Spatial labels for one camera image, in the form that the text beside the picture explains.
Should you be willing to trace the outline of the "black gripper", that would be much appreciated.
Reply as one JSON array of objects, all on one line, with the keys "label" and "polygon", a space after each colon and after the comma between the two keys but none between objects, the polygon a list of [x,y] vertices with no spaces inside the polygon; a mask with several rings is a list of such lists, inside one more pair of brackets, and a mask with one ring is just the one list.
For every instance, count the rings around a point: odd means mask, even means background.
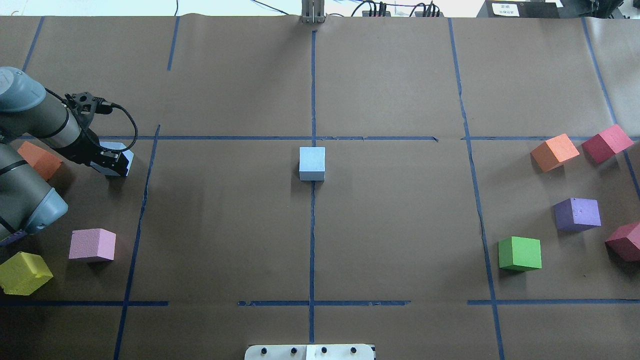
[{"label": "black gripper", "polygon": [[105,176],[126,177],[129,159],[123,152],[105,152],[93,130],[81,130],[78,138],[68,146],[55,148],[55,152],[76,164],[90,166]]}]

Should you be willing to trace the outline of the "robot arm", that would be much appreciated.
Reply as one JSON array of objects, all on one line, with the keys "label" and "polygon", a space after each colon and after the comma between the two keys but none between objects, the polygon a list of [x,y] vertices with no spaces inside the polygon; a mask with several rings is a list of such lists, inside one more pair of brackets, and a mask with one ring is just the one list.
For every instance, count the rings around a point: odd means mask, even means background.
[{"label": "robot arm", "polygon": [[102,142],[90,130],[96,114],[121,105],[89,92],[58,96],[21,69],[0,69],[1,244],[37,234],[66,214],[49,184],[66,158],[105,176],[126,177],[130,145]]}]

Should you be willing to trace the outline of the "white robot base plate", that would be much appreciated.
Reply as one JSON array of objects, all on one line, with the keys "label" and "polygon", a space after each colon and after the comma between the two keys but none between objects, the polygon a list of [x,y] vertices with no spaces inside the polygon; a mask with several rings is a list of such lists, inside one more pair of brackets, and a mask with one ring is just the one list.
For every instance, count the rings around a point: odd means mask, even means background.
[{"label": "white robot base plate", "polygon": [[262,344],[249,346],[245,360],[375,360],[375,347],[364,343]]}]

